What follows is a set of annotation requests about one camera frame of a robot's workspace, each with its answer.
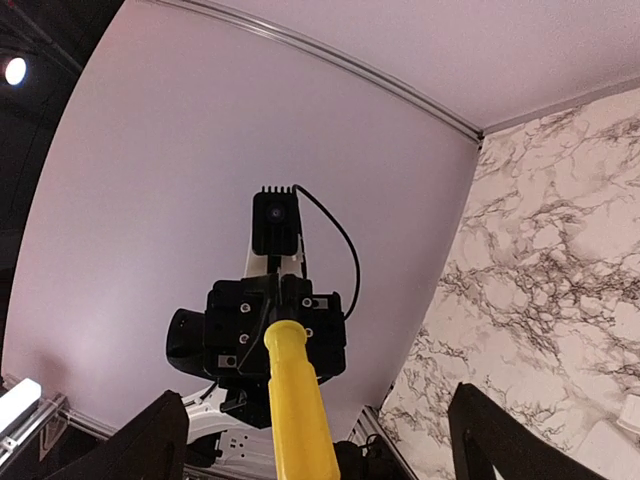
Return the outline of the white remote control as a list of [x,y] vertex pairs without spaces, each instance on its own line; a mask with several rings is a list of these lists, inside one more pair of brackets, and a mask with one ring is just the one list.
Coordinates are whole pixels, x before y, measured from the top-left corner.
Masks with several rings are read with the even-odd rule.
[[617,423],[620,427],[639,434],[640,430],[640,397],[636,394],[626,396]]

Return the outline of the yellow handled screwdriver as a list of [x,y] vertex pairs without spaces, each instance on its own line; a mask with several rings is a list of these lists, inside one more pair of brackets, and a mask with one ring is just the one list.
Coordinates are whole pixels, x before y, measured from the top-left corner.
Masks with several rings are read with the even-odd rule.
[[339,479],[329,423],[306,342],[305,328],[291,319],[275,321],[264,334],[277,477]]

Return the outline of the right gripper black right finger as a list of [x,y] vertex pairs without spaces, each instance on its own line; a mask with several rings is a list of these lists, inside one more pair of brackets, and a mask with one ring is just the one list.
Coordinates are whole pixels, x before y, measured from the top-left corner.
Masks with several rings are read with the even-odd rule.
[[476,386],[460,383],[448,407],[458,479],[599,479],[546,444]]

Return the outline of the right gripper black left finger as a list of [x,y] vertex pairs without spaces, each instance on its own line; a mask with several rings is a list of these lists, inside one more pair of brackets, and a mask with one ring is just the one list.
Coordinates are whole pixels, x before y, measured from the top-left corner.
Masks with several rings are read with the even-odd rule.
[[181,479],[189,419],[179,394],[165,391],[95,450],[52,479]]

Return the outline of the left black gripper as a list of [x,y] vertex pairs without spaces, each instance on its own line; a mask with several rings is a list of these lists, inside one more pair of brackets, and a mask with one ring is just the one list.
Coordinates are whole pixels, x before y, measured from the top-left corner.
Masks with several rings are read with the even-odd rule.
[[337,293],[315,294],[312,282],[296,275],[219,280],[205,310],[204,369],[213,377],[270,376],[265,330],[277,320],[300,324],[307,356],[320,378],[346,368],[345,319]]

